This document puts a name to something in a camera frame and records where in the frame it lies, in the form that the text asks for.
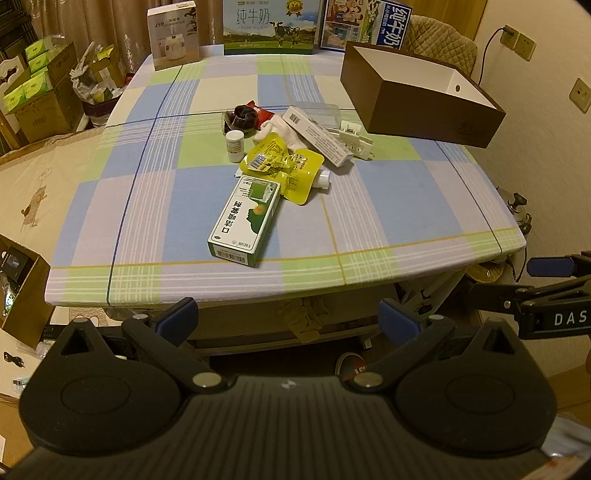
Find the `shoe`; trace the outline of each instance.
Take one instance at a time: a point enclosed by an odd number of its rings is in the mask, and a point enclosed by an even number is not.
[[[351,380],[355,375],[365,372],[368,364],[363,357],[353,352],[345,352],[336,361],[335,375],[341,381]]]

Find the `quilted chair cover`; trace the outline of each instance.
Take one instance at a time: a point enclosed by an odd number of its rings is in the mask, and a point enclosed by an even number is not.
[[[478,47],[455,28],[434,18],[411,15],[402,50],[445,61],[470,76]]]

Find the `barcode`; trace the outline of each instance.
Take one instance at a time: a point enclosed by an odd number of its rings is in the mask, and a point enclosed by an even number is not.
[[[241,255],[234,255],[234,254],[231,254],[230,252],[226,252],[224,250],[219,250],[217,248],[216,248],[216,255],[218,257],[225,258],[226,260],[232,260],[234,262],[238,262],[238,263],[242,263],[242,264],[248,265],[248,262],[246,261],[246,258],[244,258]]]
[[[265,162],[266,159],[267,159],[266,155],[259,153],[248,164],[248,168],[250,168],[251,170],[258,170],[259,168],[261,168],[261,165],[263,165],[263,163]]]

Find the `curtain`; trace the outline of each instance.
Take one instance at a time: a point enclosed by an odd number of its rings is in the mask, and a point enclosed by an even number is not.
[[[74,42],[78,58],[91,41],[114,43],[128,72],[136,72],[151,53],[148,8],[172,0],[24,0],[39,38],[63,34]],[[222,43],[222,0],[196,0],[199,44]]]

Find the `white box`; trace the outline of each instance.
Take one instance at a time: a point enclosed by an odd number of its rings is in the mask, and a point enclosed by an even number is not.
[[[199,61],[197,8],[193,0],[150,8],[148,32],[156,70]]]
[[[243,175],[238,180],[207,245],[214,257],[254,267],[279,204],[281,184]]]
[[[289,107],[283,114],[283,120],[335,166],[340,167],[353,156],[327,129],[315,124],[299,108]]]

